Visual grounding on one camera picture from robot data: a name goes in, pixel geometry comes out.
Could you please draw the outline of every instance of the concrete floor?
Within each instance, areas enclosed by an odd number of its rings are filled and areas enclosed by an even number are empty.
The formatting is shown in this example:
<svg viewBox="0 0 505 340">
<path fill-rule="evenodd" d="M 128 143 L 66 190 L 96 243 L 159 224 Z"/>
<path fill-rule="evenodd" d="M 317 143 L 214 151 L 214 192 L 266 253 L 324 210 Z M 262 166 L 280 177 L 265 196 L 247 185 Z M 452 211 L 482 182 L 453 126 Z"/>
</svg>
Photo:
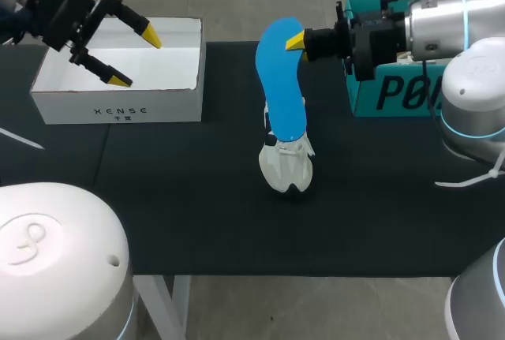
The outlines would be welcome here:
<svg viewBox="0 0 505 340">
<path fill-rule="evenodd" d="M 261 32 L 279 17 L 298 17 L 305 27 L 330 26 L 335 20 L 335 1 L 125 3 L 147 17 L 203 17 L 208 40 L 251 40 L 259 39 Z M 443 299 L 449 285 L 448 278 L 196 277 L 187 337 L 446 340 Z"/>
</svg>

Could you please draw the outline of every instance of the black tabletop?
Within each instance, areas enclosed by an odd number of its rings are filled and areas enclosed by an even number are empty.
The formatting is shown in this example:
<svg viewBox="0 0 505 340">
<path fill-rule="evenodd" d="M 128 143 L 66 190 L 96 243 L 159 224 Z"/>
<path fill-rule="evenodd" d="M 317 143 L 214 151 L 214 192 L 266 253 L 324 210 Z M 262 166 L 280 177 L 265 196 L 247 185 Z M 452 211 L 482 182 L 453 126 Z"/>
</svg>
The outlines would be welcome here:
<svg viewBox="0 0 505 340">
<path fill-rule="evenodd" d="M 303 64 L 316 152 L 306 194 L 264 181 L 257 43 L 209 43 L 201 123 L 44 125 L 28 91 L 43 50 L 0 49 L 3 185 L 79 185 L 118 214 L 147 275 L 457 275 L 505 235 L 503 181 L 456 158 L 427 118 L 354 118 L 336 59 Z"/>
</svg>

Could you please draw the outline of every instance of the white sneaker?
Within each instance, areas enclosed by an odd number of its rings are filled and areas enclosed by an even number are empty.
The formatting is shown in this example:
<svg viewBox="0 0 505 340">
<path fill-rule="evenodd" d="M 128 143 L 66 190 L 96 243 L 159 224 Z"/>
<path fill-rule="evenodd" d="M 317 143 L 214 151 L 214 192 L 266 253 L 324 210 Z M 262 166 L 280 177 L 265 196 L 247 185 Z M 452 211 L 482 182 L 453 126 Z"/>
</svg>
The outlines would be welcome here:
<svg viewBox="0 0 505 340">
<path fill-rule="evenodd" d="M 277 140 L 271 131 L 266 103 L 264 126 L 266 140 L 259 160 L 265 180 L 278 192 L 304 192 L 312 180 L 312 162 L 309 156 L 314 155 L 307 133 L 295 141 Z"/>
</svg>

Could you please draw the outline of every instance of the open box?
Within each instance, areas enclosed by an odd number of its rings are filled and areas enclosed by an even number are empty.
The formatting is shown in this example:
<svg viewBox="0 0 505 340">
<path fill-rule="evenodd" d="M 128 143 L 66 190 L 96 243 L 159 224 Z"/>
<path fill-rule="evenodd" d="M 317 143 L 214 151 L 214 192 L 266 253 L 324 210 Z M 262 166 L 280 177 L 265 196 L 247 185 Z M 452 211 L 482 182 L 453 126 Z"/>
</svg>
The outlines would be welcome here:
<svg viewBox="0 0 505 340">
<path fill-rule="evenodd" d="M 204 92 L 203 23 L 148 18 L 162 42 L 156 49 L 116 18 L 106 18 L 89 53 L 133 80 L 104 84 L 69 62 L 69 48 L 49 49 L 31 94 L 46 124 L 200 121 Z"/>
</svg>

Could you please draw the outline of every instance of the blue insole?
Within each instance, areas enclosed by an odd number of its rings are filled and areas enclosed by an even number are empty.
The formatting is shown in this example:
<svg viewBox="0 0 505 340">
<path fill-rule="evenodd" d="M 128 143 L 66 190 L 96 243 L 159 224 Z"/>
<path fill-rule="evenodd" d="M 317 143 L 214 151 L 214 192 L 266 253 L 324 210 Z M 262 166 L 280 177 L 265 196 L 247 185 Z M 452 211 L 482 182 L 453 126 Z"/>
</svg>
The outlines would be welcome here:
<svg viewBox="0 0 505 340">
<path fill-rule="evenodd" d="M 297 69 L 303 50 L 286 50 L 286 41 L 303 30 L 296 18 L 275 21 L 261 36 L 256 70 L 268 105 L 271 130 L 280 141 L 295 141 L 307 129 Z"/>
</svg>

